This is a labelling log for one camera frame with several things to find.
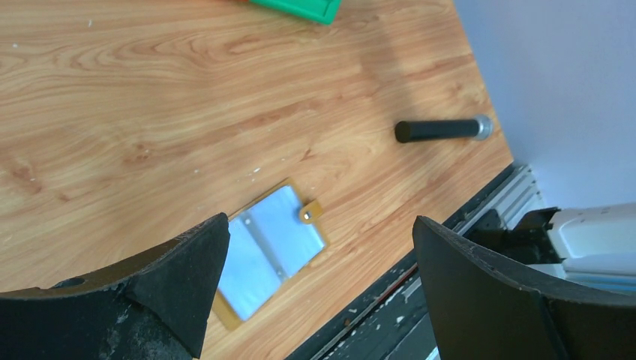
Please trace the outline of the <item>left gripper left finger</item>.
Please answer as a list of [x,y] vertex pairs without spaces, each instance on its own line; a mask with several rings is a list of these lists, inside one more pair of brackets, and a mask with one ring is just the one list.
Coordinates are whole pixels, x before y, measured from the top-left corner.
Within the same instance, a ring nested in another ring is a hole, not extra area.
[[224,213],[48,289],[1,294],[3,359],[198,359],[230,242]]

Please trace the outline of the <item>yellow leather card holder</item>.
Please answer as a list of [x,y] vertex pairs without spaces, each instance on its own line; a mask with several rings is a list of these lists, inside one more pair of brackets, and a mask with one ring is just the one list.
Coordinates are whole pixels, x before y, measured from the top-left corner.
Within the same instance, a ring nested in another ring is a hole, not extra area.
[[233,331],[329,246],[323,209],[287,178],[229,217],[229,248],[212,309]]

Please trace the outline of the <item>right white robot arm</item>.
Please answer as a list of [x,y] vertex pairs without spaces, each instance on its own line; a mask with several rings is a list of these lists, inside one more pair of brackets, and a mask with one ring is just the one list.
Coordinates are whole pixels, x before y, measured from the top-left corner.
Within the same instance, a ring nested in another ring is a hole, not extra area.
[[507,227],[487,211],[465,234],[482,247],[548,275],[635,294],[635,204],[542,208]]

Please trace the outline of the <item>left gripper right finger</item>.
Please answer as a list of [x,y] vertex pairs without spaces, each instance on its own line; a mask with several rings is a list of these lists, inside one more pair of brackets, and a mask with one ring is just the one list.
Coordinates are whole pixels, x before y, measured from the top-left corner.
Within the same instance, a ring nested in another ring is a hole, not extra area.
[[429,217],[412,228],[443,359],[633,359],[635,297],[553,277]]

